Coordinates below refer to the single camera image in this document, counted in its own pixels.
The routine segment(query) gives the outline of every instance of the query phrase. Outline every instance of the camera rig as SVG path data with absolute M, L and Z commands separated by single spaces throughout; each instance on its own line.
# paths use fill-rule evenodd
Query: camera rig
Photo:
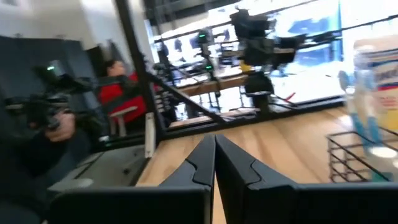
M 247 9 L 238 9 L 230 18 L 241 50 L 225 52 L 223 57 L 237 56 L 246 65 L 272 65 L 271 69 L 275 70 L 279 65 L 293 62 L 304 42 L 304 35 L 269 38 L 273 35 L 276 20 L 266 15 L 250 16 Z
M 34 71 L 45 84 L 45 91 L 28 97 L 5 99 L 6 109 L 11 115 L 25 114 L 30 128 L 55 130 L 60 126 L 55 118 L 57 113 L 73 113 L 77 126 L 96 136 L 98 141 L 107 140 L 108 129 L 102 118 L 92 111 L 77 112 L 71 103 L 72 95 L 93 90 L 88 80 L 73 78 L 64 71 L 58 60 L 51 61 L 48 67 L 35 67 Z
M 221 96 L 221 84 L 220 80 L 215 76 L 214 65 L 210 59 L 209 46 L 214 44 L 214 38 L 211 29 L 205 28 L 200 30 L 197 37 L 197 43 L 200 47 L 200 56 L 204 58 L 203 70 L 209 74 L 210 81 L 216 82 L 217 91 L 215 95 L 218 98 Z

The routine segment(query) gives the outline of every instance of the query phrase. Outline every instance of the hand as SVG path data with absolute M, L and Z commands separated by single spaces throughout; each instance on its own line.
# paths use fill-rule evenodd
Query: hand
M 56 130 L 45 130 L 45 136 L 52 142 L 60 142 L 70 139 L 75 133 L 75 115 L 71 113 L 59 113 L 55 115 L 60 126 Z

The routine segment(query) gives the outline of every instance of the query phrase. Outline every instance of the white wall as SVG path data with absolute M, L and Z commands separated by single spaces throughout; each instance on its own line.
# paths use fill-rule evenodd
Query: white wall
M 40 37 L 80 40 L 86 49 L 96 46 L 80 0 L 32 0 Z
M 108 40 L 117 43 L 123 59 L 131 66 L 126 38 L 113 2 L 112 0 L 81 0 L 81 5 L 94 41 L 102 46 L 108 46 Z
M 0 3 L 0 35 L 14 37 L 15 34 L 22 34 L 24 37 L 39 35 L 30 2 L 27 0 L 19 0 L 18 6 Z

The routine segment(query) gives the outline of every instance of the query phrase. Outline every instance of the wooden counter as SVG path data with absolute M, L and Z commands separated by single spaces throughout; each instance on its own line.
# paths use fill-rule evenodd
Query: wooden counter
M 351 120 L 345 114 L 345 109 L 336 108 L 225 129 L 215 134 L 224 134 L 261 162 L 298 183 L 325 183 L 330 182 L 325 136 L 351 128 Z M 159 185 L 192 152 L 203 136 L 204 134 L 198 134 L 161 142 L 138 185 Z M 352 136 L 343 136 L 338 142 L 354 144 L 358 140 Z M 217 185 L 213 223 L 226 223 Z
M 225 90 L 232 87 L 241 86 L 246 81 L 247 75 L 238 75 L 241 70 L 237 67 L 228 68 L 227 70 L 218 70 L 216 76 L 218 78 L 223 78 L 220 80 L 221 90 Z M 217 91 L 216 82 L 205 82 L 203 84 L 197 84 L 195 86 L 188 86 L 179 88 L 180 91 L 184 92 L 188 96 L 196 96 L 205 93 L 212 93 Z
M 222 113 L 221 115 L 222 116 L 236 116 L 239 114 L 250 113 L 250 112 L 253 112 L 254 110 L 255 109 L 242 108 L 242 109 Z M 178 127 L 178 126 L 183 126 L 183 125 L 187 125 L 187 124 L 194 124 L 194 123 L 199 123 L 199 122 L 203 122 L 203 121 L 208 121 L 210 119 L 211 118 L 209 118 L 207 116 L 200 116 L 197 118 L 186 119 L 185 121 L 175 121 L 170 125 L 170 127 L 172 128 L 172 127 Z

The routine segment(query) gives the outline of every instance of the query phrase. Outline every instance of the red jacket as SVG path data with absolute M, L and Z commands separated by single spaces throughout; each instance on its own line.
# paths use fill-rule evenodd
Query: red jacket
M 134 72 L 132 75 L 129 76 L 129 78 L 131 80 L 137 81 L 136 73 Z M 101 101 L 101 104 L 105 104 L 121 95 L 122 95 L 122 89 L 119 86 L 119 84 L 108 85 L 108 86 L 102 87 L 101 93 L 99 94 L 99 100 Z M 111 113 L 115 113 L 115 112 L 124 110 L 131 106 L 136 106 L 137 109 L 135 111 L 132 111 L 132 112 L 124 115 L 124 122 L 126 122 L 126 123 L 135 120 L 138 116 L 145 114 L 145 112 L 146 112 L 146 106 L 145 106 L 143 97 L 137 96 L 137 97 L 125 102 L 123 105 L 117 107 Z

